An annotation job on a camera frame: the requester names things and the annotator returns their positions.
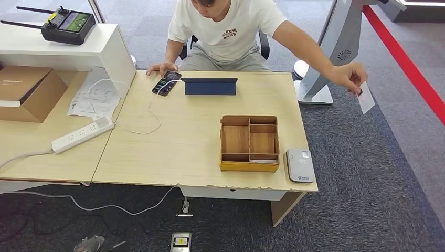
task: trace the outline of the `electrical outlet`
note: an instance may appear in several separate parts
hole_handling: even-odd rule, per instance
[[[101,117],[94,120],[91,124],[75,130],[61,138],[55,139],[51,142],[52,150],[56,154],[67,151],[77,145],[85,143],[86,141],[95,138],[109,130],[114,129],[114,122],[109,117]]]

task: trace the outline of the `white cable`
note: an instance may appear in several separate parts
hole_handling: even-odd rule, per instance
[[[101,80],[97,81],[96,83],[94,83],[93,85],[91,85],[91,87],[88,89],[88,92],[87,92],[87,99],[88,99],[88,101],[90,102],[91,107],[93,108],[93,112],[94,112],[94,114],[96,114],[97,116],[98,116],[98,113],[96,112],[96,109],[95,109],[95,107],[94,107],[94,105],[93,105],[93,103],[92,103],[92,101],[91,101],[91,99],[90,99],[90,91],[91,91],[91,89],[92,89],[95,85],[97,85],[98,83],[100,83],[101,81],[104,81],[104,80],[108,80],[108,81],[112,81],[112,82],[114,81],[114,82],[122,83],[122,84],[124,84],[124,85],[128,88],[128,91],[131,91],[130,86],[129,86],[128,84],[126,84],[125,82],[121,82],[121,81],[117,81],[117,80],[112,80],[112,79],[101,79]],[[159,95],[159,93],[161,92],[161,90],[162,90],[163,88],[165,88],[168,84],[170,84],[170,83],[172,83],[172,82],[174,82],[174,81],[180,81],[180,80],[171,80],[171,81],[168,81],[168,82],[167,82],[166,84],[164,84],[161,88],[159,88],[159,90],[157,91],[156,96],[155,96],[153,99],[155,99],[155,98]],[[161,127],[162,122],[161,122],[160,118],[159,118],[159,117],[157,116],[157,114],[150,108],[153,99],[150,100],[148,109],[149,109],[149,111],[154,115],[154,117],[156,118],[156,120],[159,122],[159,124],[157,125],[157,127],[155,127],[153,130],[151,130],[151,131],[149,131],[149,132],[139,132],[139,131],[134,131],[134,130],[127,129],[128,131],[130,131],[130,132],[132,132],[132,133],[135,133],[135,134],[139,134],[139,135],[148,135],[148,134],[150,134],[150,133],[152,133],[152,132],[158,130],[158,129]]]
[[[174,81],[180,81],[180,80],[171,80],[171,81],[168,81],[168,82],[167,82],[166,84],[164,84],[161,88],[159,88],[159,90],[158,90],[157,93],[156,93],[156,96],[155,96],[153,99],[151,99],[150,102],[149,102],[149,111],[154,115],[154,117],[155,117],[155,118],[157,119],[157,121],[159,122],[159,124],[157,125],[157,127],[155,127],[153,130],[151,130],[151,131],[149,131],[149,132],[137,132],[137,131],[134,131],[134,130],[129,130],[130,132],[135,133],[135,134],[139,134],[139,135],[148,135],[148,134],[150,134],[150,133],[156,131],[157,129],[159,129],[159,128],[161,127],[161,124],[162,124],[161,120],[160,120],[159,117],[156,115],[156,113],[153,112],[153,110],[150,108],[150,106],[151,106],[151,104],[152,104],[152,101],[153,101],[154,99],[156,99],[156,97],[159,95],[159,93],[161,92],[161,90],[162,90],[163,88],[165,88],[168,84],[170,84],[170,83],[172,83],[172,82],[174,82]]]
[[[10,163],[10,162],[12,162],[12,161],[14,161],[16,159],[27,158],[29,156],[40,156],[40,155],[46,155],[46,154],[52,154],[52,153],[54,153],[54,151],[52,149],[50,149],[48,151],[31,152],[31,153],[21,154],[21,155],[15,156],[15,157],[13,157],[11,159],[8,159],[5,162],[1,163],[0,164],[0,169],[2,167],[4,167],[6,164],[8,164],[8,163]]]
[[[117,83],[124,84],[124,85],[128,88],[129,91],[131,90],[131,89],[130,89],[130,86],[128,86],[127,83],[122,82],[122,81],[112,80],[112,79],[101,79],[101,80],[98,80],[96,83],[94,83],[93,85],[91,85],[91,87],[88,89],[88,92],[87,92],[87,99],[88,99],[88,102],[90,102],[91,107],[93,108],[93,112],[94,112],[94,114],[96,114],[96,115],[98,115],[98,113],[96,112],[96,108],[94,107],[93,102],[91,102],[91,99],[90,99],[90,91],[91,91],[91,89],[92,89],[94,86],[96,86],[98,83],[100,83],[100,82],[102,82],[102,81],[104,81],[104,80],[108,80],[108,81],[111,81],[111,82],[117,82]]]
[[[162,197],[162,199],[156,205],[154,205],[152,207],[149,207],[149,208],[146,208],[146,209],[144,209],[144,210],[142,210],[140,212],[137,212],[137,213],[131,213],[131,212],[125,210],[124,208],[122,208],[120,206],[116,206],[116,205],[106,205],[106,206],[101,206],[101,207],[96,207],[96,208],[84,208],[84,207],[80,206],[71,195],[48,195],[48,194],[36,193],[36,192],[28,192],[28,191],[24,191],[24,192],[11,192],[11,191],[7,191],[7,190],[3,190],[3,189],[0,189],[0,192],[11,193],[11,194],[32,194],[32,195],[38,195],[38,196],[43,196],[43,197],[48,197],[48,198],[66,198],[66,197],[69,197],[78,208],[80,208],[82,210],[85,210],[85,211],[96,211],[96,210],[100,210],[100,209],[107,208],[107,207],[115,207],[115,208],[118,208],[118,209],[126,212],[129,215],[138,215],[138,214],[142,214],[142,213],[144,213],[144,212],[146,212],[148,210],[154,209],[155,207],[159,206],[160,203],[170,193],[170,191],[173,190],[173,188],[175,188],[175,187],[177,187],[177,186],[173,186],[172,188],[170,188],[167,191],[167,193],[165,193],[164,197]]]

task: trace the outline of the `gray pants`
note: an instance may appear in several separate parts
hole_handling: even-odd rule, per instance
[[[213,59],[197,43],[179,67],[181,71],[243,71],[243,72],[270,72],[266,59],[259,52],[259,47],[252,47],[241,58],[221,62]]]

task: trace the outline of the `desk drawer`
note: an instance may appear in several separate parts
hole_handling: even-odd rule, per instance
[[[195,186],[181,186],[181,191],[186,197],[230,198],[236,200],[260,201],[279,201],[286,193],[286,191],[207,188]]]

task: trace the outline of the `plastic bag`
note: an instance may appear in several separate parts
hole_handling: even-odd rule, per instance
[[[105,238],[103,238],[102,236],[96,235],[94,237],[91,237],[90,239],[88,239],[88,237],[85,237],[85,239],[83,239],[81,243],[74,247],[73,252],[97,252],[104,241]]]

